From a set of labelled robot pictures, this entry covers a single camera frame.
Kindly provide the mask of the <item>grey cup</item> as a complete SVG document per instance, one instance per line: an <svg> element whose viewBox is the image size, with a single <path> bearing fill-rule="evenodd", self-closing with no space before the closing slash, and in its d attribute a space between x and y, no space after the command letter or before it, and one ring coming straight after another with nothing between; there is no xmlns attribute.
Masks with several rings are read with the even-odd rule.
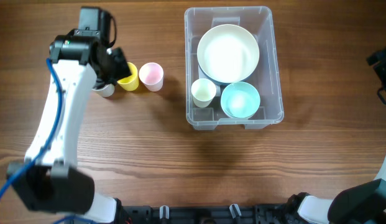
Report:
<svg viewBox="0 0 386 224"><path fill-rule="evenodd" d="M103 98L108 98L114 94L115 86L110 83L102 87L94 87L93 91Z"/></svg>

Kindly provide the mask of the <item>yellow cup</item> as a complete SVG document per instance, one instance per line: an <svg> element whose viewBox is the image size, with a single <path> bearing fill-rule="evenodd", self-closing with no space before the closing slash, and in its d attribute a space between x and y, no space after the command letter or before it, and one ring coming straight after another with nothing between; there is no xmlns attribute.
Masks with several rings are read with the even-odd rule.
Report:
<svg viewBox="0 0 386 224"><path fill-rule="evenodd" d="M134 91L139 86L139 76L138 76L137 67L130 62L128 62L127 64L131 72L131 75L126 78L122 78L118 80L117 84L120 85L126 91Z"/></svg>

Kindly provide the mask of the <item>pink cup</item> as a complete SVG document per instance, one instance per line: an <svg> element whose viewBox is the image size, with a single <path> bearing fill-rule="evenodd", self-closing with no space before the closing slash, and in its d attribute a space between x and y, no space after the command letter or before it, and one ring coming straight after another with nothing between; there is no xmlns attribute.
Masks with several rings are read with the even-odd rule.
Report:
<svg viewBox="0 0 386 224"><path fill-rule="evenodd" d="M155 63L144 64L139 70L139 79L150 91L159 91L163 87L163 68Z"/></svg>

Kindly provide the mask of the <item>cream cup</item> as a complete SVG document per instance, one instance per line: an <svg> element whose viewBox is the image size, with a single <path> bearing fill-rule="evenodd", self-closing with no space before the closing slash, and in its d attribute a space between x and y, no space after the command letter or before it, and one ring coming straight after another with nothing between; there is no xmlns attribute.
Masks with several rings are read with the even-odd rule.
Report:
<svg viewBox="0 0 386 224"><path fill-rule="evenodd" d="M216 85L208 79L199 78L191 86L194 104L199 108L207 107L216 96Z"/></svg>

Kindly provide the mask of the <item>dark blue bowl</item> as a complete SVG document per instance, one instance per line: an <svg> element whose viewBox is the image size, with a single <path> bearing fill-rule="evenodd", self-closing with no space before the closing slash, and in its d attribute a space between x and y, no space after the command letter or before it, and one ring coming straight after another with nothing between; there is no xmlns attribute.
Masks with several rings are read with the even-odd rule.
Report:
<svg viewBox="0 0 386 224"><path fill-rule="evenodd" d="M258 72L258 70L255 69L248 77L246 77L245 79L242 79L241 82L249 81L252 77L255 77L257 75L257 72ZM229 83L216 81L215 79L209 77L207 74L205 74L205 72L203 71L203 69L201 68L200 65L198 65L198 76L200 78L206 78L208 80L211 80L215 85L225 86L225 85L229 84Z"/></svg>

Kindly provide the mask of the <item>cream bowl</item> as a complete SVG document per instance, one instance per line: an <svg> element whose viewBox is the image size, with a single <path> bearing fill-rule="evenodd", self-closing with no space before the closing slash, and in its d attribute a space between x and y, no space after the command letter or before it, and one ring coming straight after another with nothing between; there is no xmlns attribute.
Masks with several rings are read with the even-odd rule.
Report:
<svg viewBox="0 0 386 224"><path fill-rule="evenodd" d="M222 24L200 39L197 60L202 72L216 83L228 84L247 79L256 69L260 50L245 28Z"/></svg>

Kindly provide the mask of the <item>clear plastic storage container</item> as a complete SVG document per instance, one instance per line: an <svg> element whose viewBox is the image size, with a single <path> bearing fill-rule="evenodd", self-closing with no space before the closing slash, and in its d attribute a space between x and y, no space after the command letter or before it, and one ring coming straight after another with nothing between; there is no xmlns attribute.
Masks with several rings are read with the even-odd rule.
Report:
<svg viewBox="0 0 386 224"><path fill-rule="evenodd" d="M272 11L266 6L191 7L185 11L186 120L196 130L214 130L220 125L242 124L246 129L263 129L284 118L282 91ZM260 50L259 63L246 79L260 95L260 107L248 119L228 117L221 108L220 96L205 108L197 107L191 85L205 75L199 66L197 48L205 32L221 24L234 24L247 29Z"/></svg>

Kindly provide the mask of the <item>mint small bowl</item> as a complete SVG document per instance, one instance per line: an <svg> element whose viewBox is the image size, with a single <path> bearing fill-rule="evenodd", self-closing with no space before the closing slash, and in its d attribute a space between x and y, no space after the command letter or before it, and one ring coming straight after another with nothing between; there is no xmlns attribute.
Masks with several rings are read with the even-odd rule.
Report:
<svg viewBox="0 0 386 224"><path fill-rule="evenodd" d="M221 93L221 109L230 118L249 119L259 110L258 90L247 82L229 84Z"/></svg>

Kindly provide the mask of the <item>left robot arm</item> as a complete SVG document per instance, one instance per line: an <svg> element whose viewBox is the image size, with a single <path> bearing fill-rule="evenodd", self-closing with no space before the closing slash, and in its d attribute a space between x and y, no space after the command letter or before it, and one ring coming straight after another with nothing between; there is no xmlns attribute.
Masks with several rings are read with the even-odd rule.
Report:
<svg viewBox="0 0 386 224"><path fill-rule="evenodd" d="M117 223L124 218L120 201L98 193L94 180L78 170L77 145L91 91L108 96L131 73L126 58L95 31L59 35L46 63L51 79L40 124L24 161L9 165L5 188L13 188L31 211Z"/></svg>

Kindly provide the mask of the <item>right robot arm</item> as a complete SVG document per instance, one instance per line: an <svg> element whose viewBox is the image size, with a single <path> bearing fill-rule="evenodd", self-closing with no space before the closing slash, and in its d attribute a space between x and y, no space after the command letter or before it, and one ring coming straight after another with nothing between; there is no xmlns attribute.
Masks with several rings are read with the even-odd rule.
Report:
<svg viewBox="0 0 386 224"><path fill-rule="evenodd" d="M343 190L334 199L293 196L285 206L308 223L386 223L386 156L375 179Z"/></svg>

